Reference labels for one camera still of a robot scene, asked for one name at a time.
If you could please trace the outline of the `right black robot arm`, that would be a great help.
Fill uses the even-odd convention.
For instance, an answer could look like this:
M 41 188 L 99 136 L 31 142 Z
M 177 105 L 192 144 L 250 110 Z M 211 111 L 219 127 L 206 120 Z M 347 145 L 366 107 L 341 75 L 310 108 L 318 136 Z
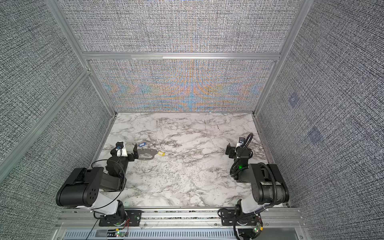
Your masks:
M 230 176 L 251 185 L 251 194 L 237 203 L 241 213 L 256 213 L 289 201 L 288 187 L 276 164 L 250 163 L 253 151 L 240 143 L 227 145 L 225 154 L 234 160 Z

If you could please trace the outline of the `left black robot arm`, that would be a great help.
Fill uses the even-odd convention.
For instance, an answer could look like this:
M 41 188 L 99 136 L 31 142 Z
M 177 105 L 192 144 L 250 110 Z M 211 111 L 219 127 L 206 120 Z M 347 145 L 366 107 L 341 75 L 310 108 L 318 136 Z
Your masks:
M 106 160 L 107 165 L 104 167 L 75 168 L 58 190 L 56 204 L 124 219 L 127 214 L 123 203 L 117 198 L 103 195 L 100 190 L 123 191 L 127 182 L 128 163 L 139 158 L 138 145 L 134 145 L 132 153 L 127 153 L 124 143 L 117 142 L 110 154 L 112 156 Z

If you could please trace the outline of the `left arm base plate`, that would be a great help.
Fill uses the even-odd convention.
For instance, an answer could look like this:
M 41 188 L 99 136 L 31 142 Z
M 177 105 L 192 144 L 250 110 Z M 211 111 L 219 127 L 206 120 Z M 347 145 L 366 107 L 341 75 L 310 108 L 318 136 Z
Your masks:
M 140 210 L 128 210 L 118 212 L 114 215 L 107 215 L 101 217 L 99 221 L 100 227 L 138 227 L 142 218 L 142 211 Z

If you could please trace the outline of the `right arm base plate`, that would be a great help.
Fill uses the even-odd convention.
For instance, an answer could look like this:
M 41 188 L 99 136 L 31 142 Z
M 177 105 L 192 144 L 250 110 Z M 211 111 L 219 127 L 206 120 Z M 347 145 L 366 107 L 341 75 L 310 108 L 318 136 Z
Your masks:
M 244 214 L 240 210 L 221 208 L 218 210 L 218 216 L 221 219 L 223 226 L 263 226 L 263 221 L 260 213 Z

